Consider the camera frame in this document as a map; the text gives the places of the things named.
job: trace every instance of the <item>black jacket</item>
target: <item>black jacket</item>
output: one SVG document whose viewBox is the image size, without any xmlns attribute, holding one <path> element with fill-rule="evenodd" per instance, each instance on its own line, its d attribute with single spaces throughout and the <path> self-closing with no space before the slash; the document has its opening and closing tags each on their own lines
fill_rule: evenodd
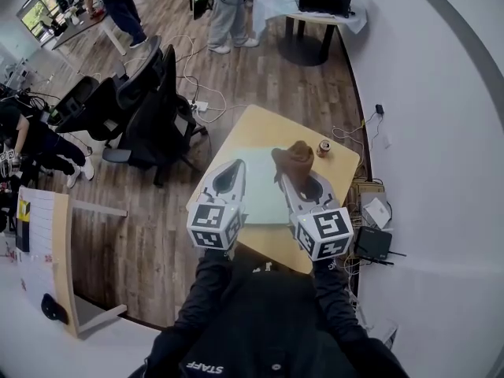
<svg viewBox="0 0 504 378">
<path fill-rule="evenodd" d="M 132 377 L 407 376 L 359 326 L 330 261 L 313 264 L 314 278 L 235 263 L 207 251 L 178 320 Z"/>
</svg>

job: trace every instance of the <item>black pants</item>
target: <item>black pants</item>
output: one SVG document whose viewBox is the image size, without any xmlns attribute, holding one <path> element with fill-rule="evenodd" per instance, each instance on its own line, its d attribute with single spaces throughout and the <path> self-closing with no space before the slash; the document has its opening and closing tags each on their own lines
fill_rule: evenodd
<svg viewBox="0 0 504 378">
<path fill-rule="evenodd" d="M 40 140 L 39 147 L 42 152 L 37 154 L 35 159 L 44 168 L 56 169 L 57 171 L 63 171 L 65 175 L 72 175 L 75 172 L 73 165 L 58 157 L 58 155 L 72 160 L 79 167 L 84 166 L 86 163 L 86 158 L 79 147 L 54 133 L 49 128 L 40 137 Z"/>
<path fill-rule="evenodd" d="M 103 3 L 113 22 L 121 31 L 131 35 L 134 43 L 145 39 L 146 36 L 142 25 L 140 25 L 141 20 L 133 0 L 103 0 Z"/>
</svg>

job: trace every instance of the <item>person in jeans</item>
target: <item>person in jeans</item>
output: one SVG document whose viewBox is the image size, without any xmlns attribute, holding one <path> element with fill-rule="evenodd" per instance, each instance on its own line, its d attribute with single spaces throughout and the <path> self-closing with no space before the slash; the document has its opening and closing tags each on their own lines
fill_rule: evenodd
<svg viewBox="0 0 504 378">
<path fill-rule="evenodd" d="M 62 171 L 67 176 L 67 187 L 76 184 L 77 177 L 84 172 L 88 180 L 95 176 L 91 160 L 75 144 L 50 130 L 46 124 L 30 118 L 30 121 L 20 111 L 13 100 L 0 102 L 0 133 L 4 141 L 10 140 L 17 158 L 13 165 L 19 165 L 21 154 L 34 158 L 47 169 Z M 74 164 L 61 157 L 72 160 Z"/>
<path fill-rule="evenodd" d="M 94 15 L 93 0 L 84 0 L 87 11 Z M 148 38 L 142 28 L 142 20 L 136 10 L 133 0 L 103 0 L 107 13 L 112 17 L 117 27 L 132 36 L 133 41 L 129 47 L 135 49 L 145 43 Z"/>
<path fill-rule="evenodd" d="M 231 34 L 235 47 L 256 47 L 259 41 L 249 38 L 245 29 L 245 2 L 243 0 L 213 0 L 208 48 L 218 54 L 228 54 L 226 44 Z"/>
</svg>

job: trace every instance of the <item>power strip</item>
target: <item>power strip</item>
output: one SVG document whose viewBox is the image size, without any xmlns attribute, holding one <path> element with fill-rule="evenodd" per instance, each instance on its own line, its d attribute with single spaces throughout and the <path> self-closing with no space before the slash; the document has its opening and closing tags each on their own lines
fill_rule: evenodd
<svg viewBox="0 0 504 378">
<path fill-rule="evenodd" d="M 193 105 L 193 110 L 197 112 L 206 112 L 208 109 L 208 102 L 196 101 Z"/>
</svg>

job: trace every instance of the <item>brown cloth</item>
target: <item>brown cloth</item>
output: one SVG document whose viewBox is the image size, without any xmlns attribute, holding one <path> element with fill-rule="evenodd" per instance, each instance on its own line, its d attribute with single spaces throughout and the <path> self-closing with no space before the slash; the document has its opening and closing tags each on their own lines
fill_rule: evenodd
<svg viewBox="0 0 504 378">
<path fill-rule="evenodd" d="M 297 191 L 304 191 L 313 165 L 312 147 L 306 142 L 298 141 L 287 150 L 274 148 L 271 156 L 276 164 L 275 182 L 280 182 L 282 173 L 285 173 Z"/>
</svg>

